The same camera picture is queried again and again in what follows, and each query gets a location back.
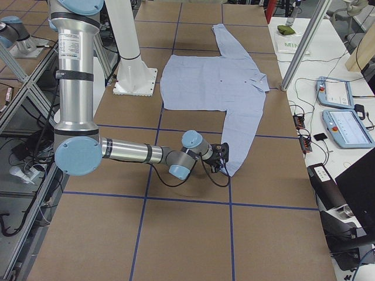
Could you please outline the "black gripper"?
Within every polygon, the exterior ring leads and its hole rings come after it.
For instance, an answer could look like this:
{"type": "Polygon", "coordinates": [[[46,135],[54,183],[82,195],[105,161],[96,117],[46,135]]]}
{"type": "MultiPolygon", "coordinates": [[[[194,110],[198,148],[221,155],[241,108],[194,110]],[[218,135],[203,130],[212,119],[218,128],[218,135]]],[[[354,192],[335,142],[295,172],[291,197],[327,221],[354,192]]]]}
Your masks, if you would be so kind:
{"type": "Polygon", "coordinates": [[[218,173],[221,169],[225,168],[226,163],[229,161],[229,144],[211,144],[212,155],[206,160],[210,165],[212,173],[218,173]]]}

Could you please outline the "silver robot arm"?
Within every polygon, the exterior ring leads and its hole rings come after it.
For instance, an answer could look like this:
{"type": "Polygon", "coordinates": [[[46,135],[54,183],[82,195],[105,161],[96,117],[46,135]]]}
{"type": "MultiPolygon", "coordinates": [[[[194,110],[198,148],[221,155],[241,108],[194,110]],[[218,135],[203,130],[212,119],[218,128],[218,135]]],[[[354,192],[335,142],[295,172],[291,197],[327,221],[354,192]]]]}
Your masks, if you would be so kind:
{"type": "Polygon", "coordinates": [[[37,41],[17,16],[1,18],[1,43],[19,59],[36,59],[43,50],[37,47],[37,41]]]}
{"type": "Polygon", "coordinates": [[[54,159],[60,170],[82,176],[103,159],[164,164],[170,174],[186,180],[197,161],[212,172],[226,167],[229,146],[208,143],[201,134],[183,134],[181,150],[100,136],[93,120],[94,40],[100,31],[100,12],[106,9],[120,58],[115,93],[153,94],[157,69],[141,58],[130,1],[49,1],[49,19],[57,29],[60,121],[54,127],[54,159]]]}

